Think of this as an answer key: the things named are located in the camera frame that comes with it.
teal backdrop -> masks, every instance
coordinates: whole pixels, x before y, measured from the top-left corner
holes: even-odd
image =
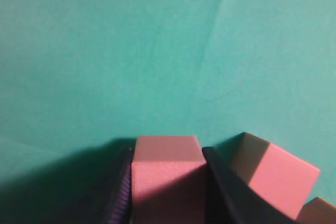
[[[31,206],[56,209],[116,139],[244,131],[320,167],[310,198],[336,204],[335,17],[336,0],[0,0],[3,204],[89,152]]]

pink cube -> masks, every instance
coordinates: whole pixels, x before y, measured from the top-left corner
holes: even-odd
[[[203,224],[205,159],[195,136],[140,136],[132,163],[134,224]]]
[[[302,224],[335,224],[336,207],[316,197],[303,206],[297,221]]]
[[[233,170],[251,189],[296,219],[320,170],[275,144],[245,133],[232,159]]]

